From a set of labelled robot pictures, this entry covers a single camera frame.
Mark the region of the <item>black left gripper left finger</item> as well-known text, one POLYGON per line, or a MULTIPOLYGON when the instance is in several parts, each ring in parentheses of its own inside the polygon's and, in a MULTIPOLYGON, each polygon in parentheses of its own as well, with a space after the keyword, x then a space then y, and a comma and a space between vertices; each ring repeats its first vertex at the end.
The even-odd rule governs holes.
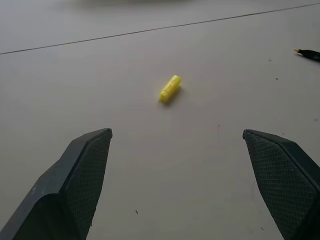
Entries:
POLYGON ((70 142, 0 232, 2 240, 85 240, 102 192, 110 128, 70 142))

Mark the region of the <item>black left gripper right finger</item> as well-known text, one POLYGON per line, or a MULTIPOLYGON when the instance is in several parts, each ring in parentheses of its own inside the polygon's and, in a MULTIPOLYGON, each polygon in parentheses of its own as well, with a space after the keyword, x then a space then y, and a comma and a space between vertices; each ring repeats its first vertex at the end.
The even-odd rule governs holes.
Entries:
POLYGON ((320 168, 295 142, 246 129, 259 192, 285 240, 320 238, 320 168))

